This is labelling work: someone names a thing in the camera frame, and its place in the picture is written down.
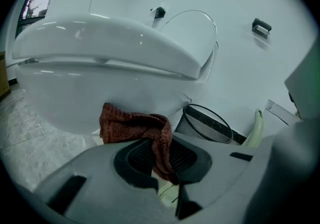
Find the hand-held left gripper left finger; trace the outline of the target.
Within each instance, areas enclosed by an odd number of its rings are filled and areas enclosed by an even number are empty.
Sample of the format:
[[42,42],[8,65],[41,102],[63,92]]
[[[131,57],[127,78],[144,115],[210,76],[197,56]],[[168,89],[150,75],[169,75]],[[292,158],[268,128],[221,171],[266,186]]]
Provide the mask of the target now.
[[147,151],[146,169],[154,161],[149,141],[90,148],[47,176],[35,194],[68,221],[79,224],[173,224],[172,209],[160,201],[158,181],[134,169],[129,154]]

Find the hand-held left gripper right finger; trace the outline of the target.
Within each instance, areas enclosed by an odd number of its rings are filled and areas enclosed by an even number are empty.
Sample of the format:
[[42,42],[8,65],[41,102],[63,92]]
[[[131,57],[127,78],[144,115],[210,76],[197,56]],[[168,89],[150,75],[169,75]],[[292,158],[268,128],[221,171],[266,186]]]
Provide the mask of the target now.
[[174,166],[179,196],[176,217],[185,219],[223,196],[249,166],[256,148],[223,144],[174,133],[170,153],[179,156]]

